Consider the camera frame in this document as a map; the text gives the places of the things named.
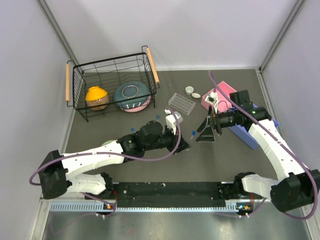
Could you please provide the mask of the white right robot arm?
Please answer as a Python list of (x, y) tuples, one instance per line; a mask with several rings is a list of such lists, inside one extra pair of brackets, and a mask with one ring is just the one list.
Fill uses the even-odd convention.
[(264, 107), (255, 107), (246, 90), (230, 94), (232, 108), (219, 112), (219, 96), (210, 92), (204, 98), (208, 103), (206, 119), (197, 129), (197, 142), (213, 142), (223, 128), (242, 126), (258, 143), (270, 161), (276, 179), (242, 172), (235, 176), (233, 187), (223, 194), (226, 199), (236, 195), (245, 198), (256, 194), (269, 199), (282, 213), (313, 204), (320, 190), (320, 172), (309, 170), (299, 163), (279, 135), (271, 115)]

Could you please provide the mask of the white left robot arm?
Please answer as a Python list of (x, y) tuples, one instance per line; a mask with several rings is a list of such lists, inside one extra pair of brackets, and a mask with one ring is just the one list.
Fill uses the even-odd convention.
[(39, 167), (42, 195), (46, 200), (58, 198), (65, 193), (86, 193), (106, 199), (114, 191), (111, 177), (104, 172), (89, 175), (89, 171), (138, 160), (147, 151), (167, 149), (174, 155), (189, 148), (190, 145), (177, 128), (149, 121), (137, 132), (101, 147), (65, 154), (53, 150)]

